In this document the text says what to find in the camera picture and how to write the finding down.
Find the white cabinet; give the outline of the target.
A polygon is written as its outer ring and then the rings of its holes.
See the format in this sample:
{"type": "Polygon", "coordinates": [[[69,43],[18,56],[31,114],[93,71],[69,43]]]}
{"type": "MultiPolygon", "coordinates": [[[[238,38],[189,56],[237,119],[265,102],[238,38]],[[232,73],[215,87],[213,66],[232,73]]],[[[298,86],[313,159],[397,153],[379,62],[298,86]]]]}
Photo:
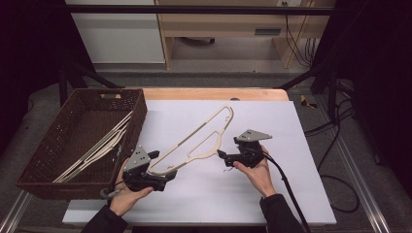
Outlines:
{"type": "Polygon", "coordinates": [[[97,64],[164,63],[156,14],[72,14],[97,64]]]}

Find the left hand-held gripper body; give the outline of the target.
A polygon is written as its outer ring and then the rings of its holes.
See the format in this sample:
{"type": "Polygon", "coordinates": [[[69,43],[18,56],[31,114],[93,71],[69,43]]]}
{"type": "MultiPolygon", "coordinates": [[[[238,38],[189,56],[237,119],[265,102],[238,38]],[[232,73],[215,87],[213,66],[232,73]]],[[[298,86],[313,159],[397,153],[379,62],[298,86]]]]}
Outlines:
{"type": "Polygon", "coordinates": [[[137,146],[123,166],[123,181],[131,191],[140,191],[152,187],[154,191],[163,191],[167,181],[165,177],[148,172],[151,159],[141,146],[137,146]]]}

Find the brown woven basket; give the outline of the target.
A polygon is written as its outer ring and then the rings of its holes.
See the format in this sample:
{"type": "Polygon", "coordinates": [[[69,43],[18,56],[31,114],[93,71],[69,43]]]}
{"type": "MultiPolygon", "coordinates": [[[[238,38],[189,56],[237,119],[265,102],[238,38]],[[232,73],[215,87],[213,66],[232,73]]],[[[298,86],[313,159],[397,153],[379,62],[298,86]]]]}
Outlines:
{"type": "Polygon", "coordinates": [[[112,185],[139,141],[147,114],[141,89],[76,89],[65,102],[17,180],[17,187],[47,200],[98,199],[112,185]],[[115,146],[73,180],[57,177],[127,118],[115,146]]]}

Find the aluminium rail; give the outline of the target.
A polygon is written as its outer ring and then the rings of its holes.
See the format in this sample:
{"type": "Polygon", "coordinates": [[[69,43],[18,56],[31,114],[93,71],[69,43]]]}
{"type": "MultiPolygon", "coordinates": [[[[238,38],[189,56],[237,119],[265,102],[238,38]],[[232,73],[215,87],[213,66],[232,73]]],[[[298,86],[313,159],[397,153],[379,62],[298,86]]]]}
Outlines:
{"type": "Polygon", "coordinates": [[[14,205],[0,223],[0,233],[15,233],[32,197],[33,195],[26,191],[18,195],[14,205]]]}
{"type": "Polygon", "coordinates": [[[332,130],[336,137],[336,145],[353,187],[360,198],[362,208],[375,233],[392,233],[384,215],[382,214],[371,190],[369,189],[359,167],[353,159],[344,139],[337,129],[332,130]]]}

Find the black horizontal bar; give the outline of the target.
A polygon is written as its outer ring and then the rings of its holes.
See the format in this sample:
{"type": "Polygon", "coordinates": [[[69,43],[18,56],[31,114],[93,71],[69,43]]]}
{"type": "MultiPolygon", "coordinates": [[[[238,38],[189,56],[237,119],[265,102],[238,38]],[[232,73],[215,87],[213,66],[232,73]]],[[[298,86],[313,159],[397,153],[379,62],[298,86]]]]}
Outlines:
{"type": "Polygon", "coordinates": [[[235,7],[235,6],[145,6],[66,5],[70,13],[85,14],[201,14],[201,15],[288,15],[331,16],[334,8],[235,7]]]}

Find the black metal stand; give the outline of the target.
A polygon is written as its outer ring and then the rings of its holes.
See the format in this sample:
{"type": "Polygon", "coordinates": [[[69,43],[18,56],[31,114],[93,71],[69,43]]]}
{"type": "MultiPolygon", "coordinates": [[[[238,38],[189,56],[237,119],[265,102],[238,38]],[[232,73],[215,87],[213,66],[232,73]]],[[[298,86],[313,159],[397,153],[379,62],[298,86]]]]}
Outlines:
{"type": "Polygon", "coordinates": [[[332,122],[336,122],[337,78],[332,66],[319,64],[293,80],[281,84],[278,86],[278,89],[288,90],[312,77],[315,80],[313,80],[310,86],[310,91],[313,94],[320,94],[327,88],[327,116],[332,122]]]}
{"type": "Polygon", "coordinates": [[[63,106],[68,99],[68,85],[71,85],[73,88],[87,88],[84,77],[91,78],[108,88],[120,88],[120,85],[104,79],[95,71],[87,69],[79,63],[66,62],[62,64],[58,72],[59,100],[61,106],[63,106]]]}

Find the yellow and black clip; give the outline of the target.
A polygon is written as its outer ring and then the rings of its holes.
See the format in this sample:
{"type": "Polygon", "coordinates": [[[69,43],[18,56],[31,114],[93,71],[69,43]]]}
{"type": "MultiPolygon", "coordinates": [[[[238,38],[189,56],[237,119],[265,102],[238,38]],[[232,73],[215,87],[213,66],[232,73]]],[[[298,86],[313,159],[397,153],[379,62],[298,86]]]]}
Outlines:
{"type": "Polygon", "coordinates": [[[303,107],[308,107],[308,108],[312,108],[312,109],[318,109],[318,105],[317,104],[313,104],[313,103],[309,103],[305,97],[305,95],[300,95],[300,104],[303,107]]]}

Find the white table sheet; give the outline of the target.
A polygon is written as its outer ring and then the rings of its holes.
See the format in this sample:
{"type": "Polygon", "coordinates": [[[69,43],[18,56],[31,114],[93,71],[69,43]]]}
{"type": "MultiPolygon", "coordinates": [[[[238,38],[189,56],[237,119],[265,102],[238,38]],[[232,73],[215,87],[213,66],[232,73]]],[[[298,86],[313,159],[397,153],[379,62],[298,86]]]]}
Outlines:
{"type": "MultiPolygon", "coordinates": [[[[224,101],[150,100],[139,139],[147,151],[166,151],[198,127],[224,101]]],[[[275,162],[270,168],[277,192],[295,216],[312,226],[336,222],[291,101],[232,101],[234,118],[221,149],[235,153],[233,138],[247,129],[272,136],[264,140],[275,162]]],[[[140,200],[124,219],[131,225],[263,225],[259,193],[238,170],[213,155],[178,171],[163,191],[140,200]]]]}

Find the person's right hand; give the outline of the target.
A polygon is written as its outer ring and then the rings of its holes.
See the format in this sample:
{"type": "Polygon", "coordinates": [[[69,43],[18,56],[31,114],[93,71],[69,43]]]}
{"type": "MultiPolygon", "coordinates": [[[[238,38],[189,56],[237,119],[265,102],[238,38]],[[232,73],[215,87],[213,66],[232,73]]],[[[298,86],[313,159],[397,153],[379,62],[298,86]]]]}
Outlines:
{"type": "Polygon", "coordinates": [[[234,161],[233,165],[237,170],[247,176],[253,187],[263,198],[270,197],[276,193],[266,158],[263,158],[254,168],[246,167],[239,161],[234,161]]]}

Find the dark curtain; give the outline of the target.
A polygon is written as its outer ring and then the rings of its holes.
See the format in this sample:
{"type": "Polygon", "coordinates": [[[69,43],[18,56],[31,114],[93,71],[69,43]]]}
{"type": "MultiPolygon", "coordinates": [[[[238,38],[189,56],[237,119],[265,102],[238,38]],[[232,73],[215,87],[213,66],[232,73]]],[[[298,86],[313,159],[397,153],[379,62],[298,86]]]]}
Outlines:
{"type": "Polygon", "coordinates": [[[412,0],[335,0],[315,64],[355,88],[373,147],[412,198],[412,0]]]}
{"type": "Polygon", "coordinates": [[[0,0],[0,155],[27,113],[28,97],[76,62],[94,69],[68,0],[0,0]]]}

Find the light wooden desk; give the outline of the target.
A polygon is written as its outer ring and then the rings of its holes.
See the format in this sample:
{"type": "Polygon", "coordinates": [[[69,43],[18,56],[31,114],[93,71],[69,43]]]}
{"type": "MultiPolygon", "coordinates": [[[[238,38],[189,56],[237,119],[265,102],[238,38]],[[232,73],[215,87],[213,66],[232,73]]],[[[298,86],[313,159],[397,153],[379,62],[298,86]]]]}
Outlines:
{"type": "MultiPolygon", "coordinates": [[[[158,6],[328,8],[336,0],[154,0],[158,6]]],[[[303,39],[319,39],[327,16],[160,14],[166,38],[266,37],[274,42],[284,68],[291,67],[303,39]]]]}

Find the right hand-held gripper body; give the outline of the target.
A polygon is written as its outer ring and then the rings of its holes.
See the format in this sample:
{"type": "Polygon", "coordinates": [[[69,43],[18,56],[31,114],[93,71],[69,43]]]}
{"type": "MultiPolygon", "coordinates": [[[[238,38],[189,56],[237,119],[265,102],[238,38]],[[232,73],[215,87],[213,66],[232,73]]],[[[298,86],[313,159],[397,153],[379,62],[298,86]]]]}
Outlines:
{"type": "Polygon", "coordinates": [[[246,167],[254,168],[264,158],[263,150],[260,145],[261,140],[271,139],[272,136],[256,130],[248,129],[241,135],[237,136],[240,145],[236,145],[239,149],[237,154],[228,154],[224,163],[227,167],[233,167],[234,161],[239,161],[246,167]]]}

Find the person's left hand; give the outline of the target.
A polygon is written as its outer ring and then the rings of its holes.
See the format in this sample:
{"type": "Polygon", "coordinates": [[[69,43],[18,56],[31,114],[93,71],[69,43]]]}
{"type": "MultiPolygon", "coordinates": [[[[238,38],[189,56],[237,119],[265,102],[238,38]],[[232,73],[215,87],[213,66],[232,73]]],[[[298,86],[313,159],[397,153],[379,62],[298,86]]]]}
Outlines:
{"type": "Polygon", "coordinates": [[[146,187],[140,191],[131,191],[123,181],[123,166],[127,163],[127,159],[123,161],[119,170],[117,180],[115,182],[115,192],[117,193],[111,200],[109,209],[117,216],[123,216],[130,211],[134,205],[142,198],[148,196],[154,191],[152,187],[146,187]]]}

